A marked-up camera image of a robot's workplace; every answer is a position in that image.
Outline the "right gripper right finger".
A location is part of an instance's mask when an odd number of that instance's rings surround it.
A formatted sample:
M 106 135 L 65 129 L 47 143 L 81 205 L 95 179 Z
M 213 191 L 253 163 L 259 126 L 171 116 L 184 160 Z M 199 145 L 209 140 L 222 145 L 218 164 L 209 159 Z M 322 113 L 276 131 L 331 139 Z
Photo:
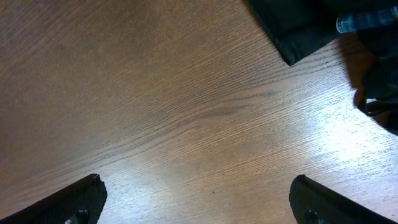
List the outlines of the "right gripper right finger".
M 289 202 L 298 224 L 397 224 L 305 175 L 292 181 Z

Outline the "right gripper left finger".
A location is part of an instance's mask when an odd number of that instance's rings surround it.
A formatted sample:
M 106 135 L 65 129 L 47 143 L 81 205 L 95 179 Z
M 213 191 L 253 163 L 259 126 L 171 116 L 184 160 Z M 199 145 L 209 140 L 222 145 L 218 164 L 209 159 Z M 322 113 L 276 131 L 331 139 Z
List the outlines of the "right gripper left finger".
M 100 175 L 90 174 L 33 205 L 1 219 L 1 223 L 97 223 L 107 196 Z

